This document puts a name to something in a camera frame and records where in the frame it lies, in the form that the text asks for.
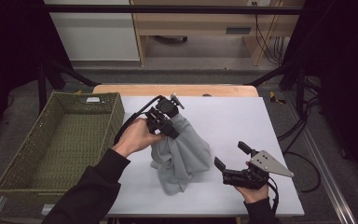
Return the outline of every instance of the person's left hand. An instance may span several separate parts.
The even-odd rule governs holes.
[[[112,149],[127,158],[131,153],[143,150],[164,137],[163,134],[150,133],[146,119],[138,118],[124,131]]]

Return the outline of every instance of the white tabletop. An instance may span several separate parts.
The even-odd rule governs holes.
[[[153,97],[122,96],[125,118],[137,112]],[[243,198],[231,186],[224,185],[221,172],[214,167],[217,156],[228,169],[242,170],[250,156],[237,148],[239,141],[256,150],[266,150],[286,166],[269,114],[261,97],[192,97],[179,98],[185,106],[180,113],[211,146],[210,171],[194,175],[186,191],[167,195],[150,167],[151,148],[131,154],[130,165],[119,182],[121,190],[109,217],[240,217],[247,214]],[[289,177],[270,175],[278,184],[280,203],[277,215],[302,216],[304,210]],[[275,197],[269,191],[270,202]],[[46,215],[52,204],[46,204]]]

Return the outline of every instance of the black sleeve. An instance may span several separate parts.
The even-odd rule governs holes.
[[[249,224],[280,224],[269,205],[269,198],[257,203],[243,202],[248,209]]]
[[[97,165],[86,168],[79,182],[61,197],[42,223],[99,223],[115,202],[120,190],[118,180],[129,163],[108,149]]]

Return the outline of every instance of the green wicker basket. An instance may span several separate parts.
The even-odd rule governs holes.
[[[0,178],[0,195],[56,203],[113,145],[123,124],[120,94],[53,92]]]

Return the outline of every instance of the hand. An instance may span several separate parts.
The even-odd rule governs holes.
[[[246,203],[257,203],[269,196],[269,186],[266,184],[261,189],[246,189],[234,187],[242,196]]]
[[[164,137],[163,134],[150,133],[147,128],[146,119],[138,118],[124,131],[120,140],[112,149],[127,158],[131,153],[145,149]]]

